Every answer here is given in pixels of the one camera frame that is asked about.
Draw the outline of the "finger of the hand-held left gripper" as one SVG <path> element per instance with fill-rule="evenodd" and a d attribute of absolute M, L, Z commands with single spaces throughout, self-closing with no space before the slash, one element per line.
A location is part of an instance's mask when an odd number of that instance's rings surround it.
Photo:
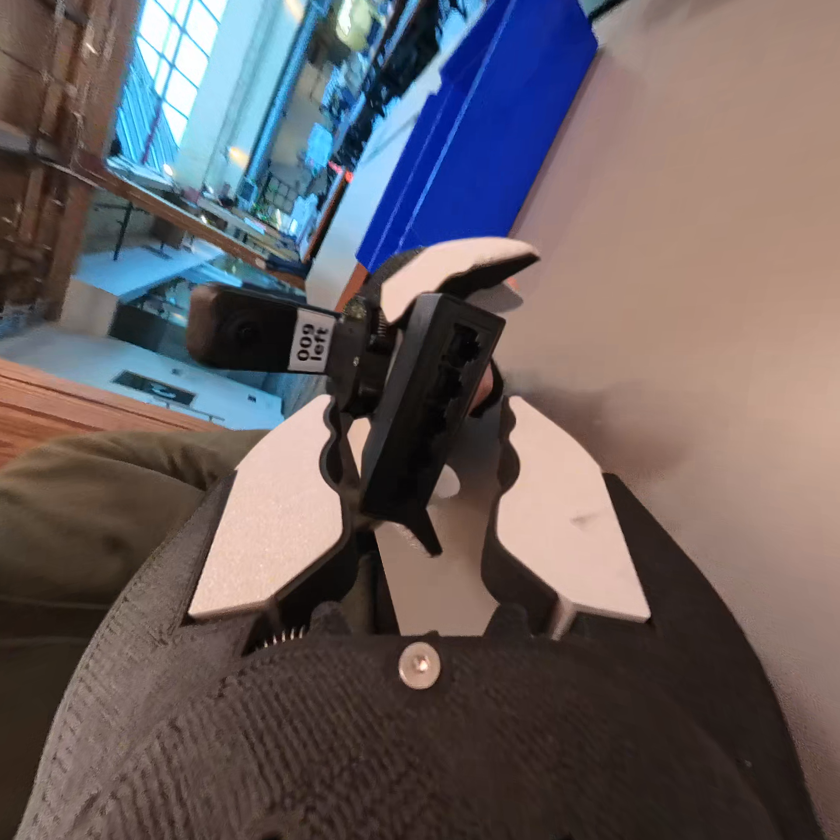
<path fill-rule="evenodd" d="M 413 248 L 380 266 L 380 309 L 386 321 L 396 324 L 421 295 L 440 293 L 502 316 L 523 302 L 513 278 L 540 259 L 530 244 L 503 237 L 462 238 Z"/>
<path fill-rule="evenodd" d="M 444 467 L 427 514 L 442 547 L 430 555 L 404 526 L 384 522 L 374 531 L 400 632 L 477 637 L 484 633 L 496 600 L 480 576 L 489 497 L 469 488 Z"/>

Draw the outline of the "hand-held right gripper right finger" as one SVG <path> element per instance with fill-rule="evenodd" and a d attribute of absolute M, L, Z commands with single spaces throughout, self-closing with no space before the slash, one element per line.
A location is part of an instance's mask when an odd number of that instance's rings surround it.
<path fill-rule="evenodd" d="M 519 396 L 500 410 L 498 492 L 482 583 L 521 610 L 535 637 L 561 637 L 579 615 L 645 624 L 651 607 L 601 467 Z"/>

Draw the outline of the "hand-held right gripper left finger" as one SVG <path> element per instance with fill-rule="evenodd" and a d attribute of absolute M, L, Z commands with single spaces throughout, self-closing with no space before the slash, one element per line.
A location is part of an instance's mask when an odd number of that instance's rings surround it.
<path fill-rule="evenodd" d="M 350 512 L 341 498 L 335 405 L 319 395 L 271 430 L 236 468 L 187 615 L 212 621 L 286 604 L 305 621 L 341 601 L 358 577 Z"/>

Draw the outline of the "blue plastic bin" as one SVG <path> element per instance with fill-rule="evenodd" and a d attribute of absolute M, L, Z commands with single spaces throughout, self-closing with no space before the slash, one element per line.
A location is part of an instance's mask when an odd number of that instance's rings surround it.
<path fill-rule="evenodd" d="M 421 107 L 357 262 L 507 236 L 596 51 L 576 1 L 489 2 Z"/>

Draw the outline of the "black network switch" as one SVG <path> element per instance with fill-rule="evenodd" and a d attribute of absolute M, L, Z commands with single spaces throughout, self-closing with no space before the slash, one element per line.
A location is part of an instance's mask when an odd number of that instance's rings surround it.
<path fill-rule="evenodd" d="M 505 326 L 449 295 L 419 296 L 372 416 L 360 513 L 403 526 L 432 557 L 442 547 L 427 505 Z"/>

